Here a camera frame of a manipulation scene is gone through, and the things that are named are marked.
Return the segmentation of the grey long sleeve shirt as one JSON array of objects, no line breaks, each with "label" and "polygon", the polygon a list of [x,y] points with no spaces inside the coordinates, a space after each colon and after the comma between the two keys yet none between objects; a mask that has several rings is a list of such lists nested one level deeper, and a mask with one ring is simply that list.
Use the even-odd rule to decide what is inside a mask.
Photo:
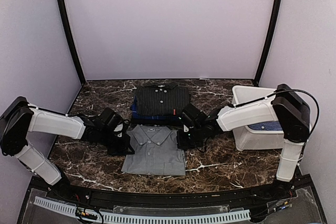
[{"label": "grey long sleeve shirt", "polygon": [[134,154],[121,171],[136,175],[185,176],[185,153],[177,146],[177,131],[166,126],[137,125],[128,132]]}]

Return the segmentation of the blue plaid shirt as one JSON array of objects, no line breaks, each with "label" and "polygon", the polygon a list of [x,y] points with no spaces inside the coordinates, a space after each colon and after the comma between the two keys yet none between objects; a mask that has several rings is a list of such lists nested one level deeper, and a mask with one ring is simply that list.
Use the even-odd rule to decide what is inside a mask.
[{"label": "blue plaid shirt", "polygon": [[176,115],[140,115],[137,108],[137,98],[134,97],[133,103],[130,106],[132,111],[132,120],[149,120],[149,121],[171,121],[178,122],[179,118]]}]

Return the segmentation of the black striped shirt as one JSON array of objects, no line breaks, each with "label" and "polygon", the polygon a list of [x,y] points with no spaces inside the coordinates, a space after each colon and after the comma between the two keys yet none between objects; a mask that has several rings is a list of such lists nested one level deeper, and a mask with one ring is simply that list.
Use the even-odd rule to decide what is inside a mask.
[{"label": "black striped shirt", "polygon": [[135,93],[137,113],[142,116],[178,116],[190,103],[187,87],[176,83],[140,86]]}]

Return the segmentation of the white plastic bin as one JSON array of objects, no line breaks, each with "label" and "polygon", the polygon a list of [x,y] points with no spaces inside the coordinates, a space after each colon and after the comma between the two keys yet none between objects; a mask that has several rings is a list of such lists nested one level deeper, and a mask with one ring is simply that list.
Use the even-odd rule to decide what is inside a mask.
[{"label": "white plastic bin", "polygon": [[[310,107],[287,85],[281,84],[276,89],[234,86],[233,104],[264,110],[264,113],[252,111],[249,124],[233,129],[238,150],[284,148],[287,155],[301,153],[310,134]],[[247,127],[270,121],[278,121],[282,131],[254,131]]]}]

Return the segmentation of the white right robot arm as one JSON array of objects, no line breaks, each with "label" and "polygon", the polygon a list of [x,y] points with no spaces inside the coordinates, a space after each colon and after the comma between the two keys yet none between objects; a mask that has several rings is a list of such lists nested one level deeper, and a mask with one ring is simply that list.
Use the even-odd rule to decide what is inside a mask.
[{"label": "white right robot arm", "polygon": [[310,107],[299,96],[308,92],[280,84],[275,89],[234,86],[228,105],[205,114],[188,104],[179,119],[183,129],[177,133],[182,150],[204,147],[208,138],[233,132],[237,150],[280,149],[276,182],[268,188],[273,200],[288,191],[303,149],[315,129],[310,124]]}]

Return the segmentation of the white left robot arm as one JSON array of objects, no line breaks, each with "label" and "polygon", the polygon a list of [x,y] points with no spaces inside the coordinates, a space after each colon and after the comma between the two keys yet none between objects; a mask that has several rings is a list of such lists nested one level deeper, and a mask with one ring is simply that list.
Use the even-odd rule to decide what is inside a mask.
[{"label": "white left robot arm", "polygon": [[1,115],[1,152],[16,158],[39,176],[63,201],[74,197],[74,189],[63,171],[28,140],[30,133],[64,136],[104,146],[110,156],[134,154],[127,134],[129,121],[105,108],[97,115],[65,114],[31,104],[17,97]]}]

